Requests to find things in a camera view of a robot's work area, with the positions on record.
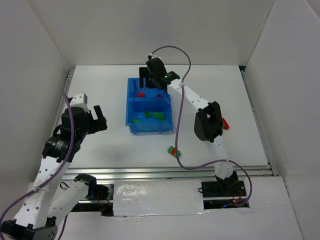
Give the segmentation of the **green sloped 2x2 brick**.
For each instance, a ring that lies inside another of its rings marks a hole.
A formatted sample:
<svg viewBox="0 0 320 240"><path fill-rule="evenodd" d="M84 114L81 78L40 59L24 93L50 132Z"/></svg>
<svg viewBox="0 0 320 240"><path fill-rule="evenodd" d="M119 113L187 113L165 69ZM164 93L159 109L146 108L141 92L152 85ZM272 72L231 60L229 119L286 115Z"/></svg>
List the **green sloped 2x2 brick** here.
<svg viewBox="0 0 320 240"><path fill-rule="evenodd" d="M152 115L151 115L151 112L150 111L145 111L144 113L143 113L143 115L144 115L144 117L146 118L146 119L148 119L148 118L150 118Z"/></svg>

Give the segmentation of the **green curved brick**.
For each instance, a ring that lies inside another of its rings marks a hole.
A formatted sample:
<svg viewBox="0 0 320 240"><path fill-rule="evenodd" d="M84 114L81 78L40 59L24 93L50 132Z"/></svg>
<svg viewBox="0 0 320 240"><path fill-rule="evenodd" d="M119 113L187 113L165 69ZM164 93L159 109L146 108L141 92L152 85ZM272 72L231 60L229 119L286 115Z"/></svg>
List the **green curved brick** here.
<svg viewBox="0 0 320 240"><path fill-rule="evenodd" d="M135 119L135 118L132 119L132 123L140 123L140 122L141 122L141 121L138 120L138 119Z"/></svg>

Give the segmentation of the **green 2x4 plate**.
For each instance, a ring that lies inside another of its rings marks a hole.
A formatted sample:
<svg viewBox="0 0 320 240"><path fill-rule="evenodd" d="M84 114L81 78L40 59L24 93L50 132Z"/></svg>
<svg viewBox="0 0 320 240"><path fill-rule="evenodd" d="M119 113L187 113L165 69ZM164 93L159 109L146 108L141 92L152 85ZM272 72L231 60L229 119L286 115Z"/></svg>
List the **green 2x4 plate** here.
<svg viewBox="0 0 320 240"><path fill-rule="evenodd" d="M165 114L161 113L161 112L154 112L152 116L157 119L164 119L165 118Z"/></svg>

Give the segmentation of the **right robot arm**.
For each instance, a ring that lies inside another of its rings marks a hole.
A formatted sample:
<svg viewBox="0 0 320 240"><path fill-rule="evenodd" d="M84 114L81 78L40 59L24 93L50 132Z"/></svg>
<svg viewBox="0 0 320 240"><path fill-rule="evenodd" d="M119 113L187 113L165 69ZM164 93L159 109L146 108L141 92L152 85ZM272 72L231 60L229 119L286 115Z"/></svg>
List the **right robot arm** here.
<svg viewBox="0 0 320 240"><path fill-rule="evenodd" d="M173 97L181 98L178 120L176 125L175 145L178 145L179 128L182 119L184 103L195 115L193 131L196 137L204 142L213 157L213 161L200 166L184 166L179 157L177 162L185 170L193 171L214 165L215 179L221 193L228 192L235 186L239 178L233 164L228 161L228 155L223 143L223 117L221 107L216 102L209 102L184 83L184 79L174 71L168 72L162 59L154 54L148 56L146 61L148 70L148 84L159 90L164 90Z"/></svg>

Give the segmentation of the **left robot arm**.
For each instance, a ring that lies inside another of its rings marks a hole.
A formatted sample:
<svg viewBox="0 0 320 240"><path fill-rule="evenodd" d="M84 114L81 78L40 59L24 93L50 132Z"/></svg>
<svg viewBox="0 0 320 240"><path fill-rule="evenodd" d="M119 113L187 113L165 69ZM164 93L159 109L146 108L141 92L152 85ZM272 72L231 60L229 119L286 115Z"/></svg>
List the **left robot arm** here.
<svg viewBox="0 0 320 240"><path fill-rule="evenodd" d="M45 143L32 190L19 198L23 205L13 219L0 218L2 239L8 236L13 240L53 240L58 235L60 223L80 200L97 198L97 179L80 173L57 200L53 199L84 138L107 129L100 106L93 108L97 119L79 106L64 111L61 124Z"/></svg>

